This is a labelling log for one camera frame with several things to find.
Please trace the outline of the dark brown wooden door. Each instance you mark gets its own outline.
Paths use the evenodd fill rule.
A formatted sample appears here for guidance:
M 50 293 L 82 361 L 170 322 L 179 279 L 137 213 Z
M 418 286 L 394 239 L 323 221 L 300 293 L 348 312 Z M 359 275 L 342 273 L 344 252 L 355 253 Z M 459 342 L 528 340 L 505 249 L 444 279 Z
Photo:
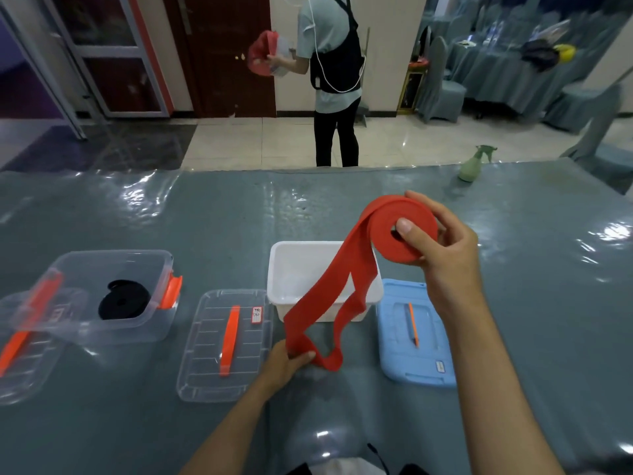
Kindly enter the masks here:
M 163 0 L 199 118 L 275 118 L 275 84 L 248 69 L 249 46 L 270 30 L 270 0 Z

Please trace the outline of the gold and red stand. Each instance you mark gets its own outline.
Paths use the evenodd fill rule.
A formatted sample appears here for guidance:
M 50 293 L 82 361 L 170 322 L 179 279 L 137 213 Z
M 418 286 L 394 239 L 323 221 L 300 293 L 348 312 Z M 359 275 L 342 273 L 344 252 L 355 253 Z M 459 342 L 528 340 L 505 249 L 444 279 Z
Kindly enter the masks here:
M 428 70 L 429 61 L 423 56 L 418 56 L 409 62 L 398 102 L 397 115 L 408 115 L 415 112 L 417 99 Z

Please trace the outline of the grey covered chair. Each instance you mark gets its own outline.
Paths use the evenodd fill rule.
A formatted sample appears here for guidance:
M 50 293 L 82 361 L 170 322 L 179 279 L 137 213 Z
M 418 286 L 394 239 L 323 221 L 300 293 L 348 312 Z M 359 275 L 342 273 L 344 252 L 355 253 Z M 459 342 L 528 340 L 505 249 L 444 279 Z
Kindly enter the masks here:
M 560 156 L 622 196 L 633 188 L 633 151 L 604 143 L 604 138 L 621 109 L 621 81 L 632 72 L 633 66 L 598 96 L 588 130 Z
M 442 37 L 435 38 L 431 43 L 429 67 L 416 103 L 416 113 L 425 124 L 432 119 L 457 123 L 462 112 L 466 88 L 444 78 L 447 50 L 447 43 Z
M 587 77 L 567 84 L 546 109 L 541 122 L 571 134 L 579 134 L 598 115 L 616 118 L 622 106 L 621 83 L 630 73 L 625 71 L 610 83 L 587 85 Z

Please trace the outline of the table with grey cloth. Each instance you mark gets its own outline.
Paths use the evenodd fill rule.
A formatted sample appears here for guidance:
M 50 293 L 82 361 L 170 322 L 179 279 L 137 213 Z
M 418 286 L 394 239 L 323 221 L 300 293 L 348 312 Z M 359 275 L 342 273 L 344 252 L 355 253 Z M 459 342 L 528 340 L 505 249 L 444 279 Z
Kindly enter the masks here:
M 495 21 L 496 33 L 460 37 L 449 44 L 449 81 L 465 88 L 465 98 L 500 104 L 525 121 L 538 120 L 567 85 L 584 80 L 620 34 L 629 15 L 577 13 L 567 19 L 569 30 L 561 37 L 575 48 L 570 61 L 539 70 L 523 59 L 521 47 L 539 24 L 522 20 Z

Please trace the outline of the black apron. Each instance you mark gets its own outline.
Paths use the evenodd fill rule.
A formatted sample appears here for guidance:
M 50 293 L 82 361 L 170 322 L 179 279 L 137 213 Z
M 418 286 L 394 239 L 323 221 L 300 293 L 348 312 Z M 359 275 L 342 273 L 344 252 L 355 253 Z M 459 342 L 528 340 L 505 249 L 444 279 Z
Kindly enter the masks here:
M 333 0 L 347 15 L 349 31 L 342 44 L 328 52 L 314 52 L 310 59 L 312 87 L 329 94 L 345 94 L 360 88 L 366 57 L 358 36 L 351 0 Z

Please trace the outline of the person's right forearm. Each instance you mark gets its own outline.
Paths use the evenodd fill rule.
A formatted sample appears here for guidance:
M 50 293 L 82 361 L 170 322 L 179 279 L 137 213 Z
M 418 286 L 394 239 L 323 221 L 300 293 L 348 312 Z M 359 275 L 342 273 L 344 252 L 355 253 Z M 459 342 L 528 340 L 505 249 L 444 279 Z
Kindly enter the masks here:
M 449 340 L 472 475 L 565 475 L 486 302 L 437 309 Z

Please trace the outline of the person's right hand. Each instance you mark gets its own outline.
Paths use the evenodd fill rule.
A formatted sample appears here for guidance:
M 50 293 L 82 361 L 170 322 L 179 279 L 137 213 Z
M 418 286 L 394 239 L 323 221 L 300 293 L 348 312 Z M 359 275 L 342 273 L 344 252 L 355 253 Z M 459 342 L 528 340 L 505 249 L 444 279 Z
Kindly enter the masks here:
M 489 315 L 484 297 L 477 234 L 449 208 L 425 195 L 407 190 L 405 197 L 425 205 L 438 222 L 440 260 L 419 266 L 431 302 L 449 331 Z

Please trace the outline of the clear plastic container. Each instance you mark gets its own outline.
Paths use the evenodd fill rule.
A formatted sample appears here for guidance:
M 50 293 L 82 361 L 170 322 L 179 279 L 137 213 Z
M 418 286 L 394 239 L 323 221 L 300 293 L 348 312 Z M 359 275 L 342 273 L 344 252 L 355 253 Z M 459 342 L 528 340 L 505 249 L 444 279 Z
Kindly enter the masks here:
M 295 49 L 291 46 L 289 40 L 286 37 L 279 36 L 277 38 L 277 45 L 275 49 L 275 55 L 284 59 L 294 59 Z M 289 70 L 284 66 L 271 66 L 271 75 L 274 77 L 284 77 L 289 73 Z

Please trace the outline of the red elastic band roll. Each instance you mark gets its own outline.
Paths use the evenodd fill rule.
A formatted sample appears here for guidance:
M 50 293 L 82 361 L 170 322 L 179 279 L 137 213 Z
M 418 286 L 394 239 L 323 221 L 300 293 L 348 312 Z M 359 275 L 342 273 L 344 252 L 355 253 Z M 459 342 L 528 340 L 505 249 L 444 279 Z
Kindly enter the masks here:
M 394 263 L 414 263 L 422 257 L 419 251 L 391 234 L 401 218 L 406 218 L 437 241 L 438 223 L 427 205 L 397 195 L 374 199 L 363 210 L 324 273 L 284 316 L 286 349 L 290 355 L 313 352 L 312 361 L 317 366 L 329 371 L 340 369 L 343 364 L 342 333 L 353 319 L 367 310 L 368 290 L 378 276 L 374 249 Z M 336 303 L 348 280 L 352 280 L 353 290 L 336 311 L 334 346 L 324 357 L 306 331 Z

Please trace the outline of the black elastic band roll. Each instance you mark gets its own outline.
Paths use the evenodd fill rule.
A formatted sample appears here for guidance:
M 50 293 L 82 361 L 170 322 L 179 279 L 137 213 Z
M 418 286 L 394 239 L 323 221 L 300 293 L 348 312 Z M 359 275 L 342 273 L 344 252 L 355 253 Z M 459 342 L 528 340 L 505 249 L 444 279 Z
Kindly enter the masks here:
M 98 307 L 102 320 L 135 319 L 143 314 L 151 301 L 147 288 L 133 280 L 113 280 L 107 288 L 109 293 Z

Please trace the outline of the grey framed glass door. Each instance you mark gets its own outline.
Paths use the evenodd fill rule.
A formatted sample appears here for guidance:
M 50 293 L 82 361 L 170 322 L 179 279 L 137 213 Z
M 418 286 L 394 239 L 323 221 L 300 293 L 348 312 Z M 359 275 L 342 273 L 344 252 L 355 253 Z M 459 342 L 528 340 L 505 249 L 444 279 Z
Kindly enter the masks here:
M 170 118 L 175 108 L 137 0 L 43 0 L 109 118 Z

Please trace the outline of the black bag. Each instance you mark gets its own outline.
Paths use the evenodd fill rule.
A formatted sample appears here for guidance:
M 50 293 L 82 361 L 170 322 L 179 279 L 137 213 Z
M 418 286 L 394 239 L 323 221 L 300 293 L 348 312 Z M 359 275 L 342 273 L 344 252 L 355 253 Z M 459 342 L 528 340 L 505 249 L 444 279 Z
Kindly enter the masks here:
M 558 50 L 545 39 L 529 40 L 519 51 L 521 60 L 529 63 L 538 73 L 550 71 L 559 64 Z

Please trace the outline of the clear box with orange latches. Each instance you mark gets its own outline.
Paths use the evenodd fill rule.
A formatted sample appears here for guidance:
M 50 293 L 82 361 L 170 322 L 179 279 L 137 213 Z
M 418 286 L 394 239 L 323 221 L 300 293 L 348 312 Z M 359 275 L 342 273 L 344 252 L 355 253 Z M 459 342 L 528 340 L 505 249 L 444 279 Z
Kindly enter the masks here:
M 113 280 L 133 280 L 147 288 L 151 300 L 135 319 L 102 320 L 98 314 L 101 300 L 109 293 Z M 183 278 L 173 272 L 173 255 L 161 249 L 111 249 L 72 251 L 58 257 L 29 290 L 32 308 L 38 318 L 40 307 L 59 289 L 78 288 L 89 300 L 74 319 L 54 324 L 43 322 L 35 328 L 19 331 L 47 331 L 83 347 L 136 343 L 157 343 L 170 331 Z

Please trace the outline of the person's left hand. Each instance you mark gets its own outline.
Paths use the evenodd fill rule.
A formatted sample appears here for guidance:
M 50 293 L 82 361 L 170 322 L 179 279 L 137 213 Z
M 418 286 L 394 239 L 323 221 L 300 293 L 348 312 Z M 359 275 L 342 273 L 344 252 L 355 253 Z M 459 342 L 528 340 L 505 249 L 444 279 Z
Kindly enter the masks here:
M 256 392 L 265 401 L 268 401 L 279 392 L 302 368 L 289 366 L 289 358 L 291 356 L 293 354 L 289 353 L 285 339 L 278 341 L 272 347 L 261 372 L 255 380 Z

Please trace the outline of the green spray bottle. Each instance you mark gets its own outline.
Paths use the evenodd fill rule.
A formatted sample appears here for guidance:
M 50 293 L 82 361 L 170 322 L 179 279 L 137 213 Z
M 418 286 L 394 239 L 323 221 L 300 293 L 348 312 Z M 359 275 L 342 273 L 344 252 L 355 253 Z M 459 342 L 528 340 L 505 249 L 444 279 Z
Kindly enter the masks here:
M 474 182 L 481 173 L 484 159 L 486 158 L 489 164 L 492 163 L 495 151 L 497 151 L 497 147 L 495 146 L 484 144 L 477 145 L 474 155 L 460 165 L 458 179 L 468 183 Z

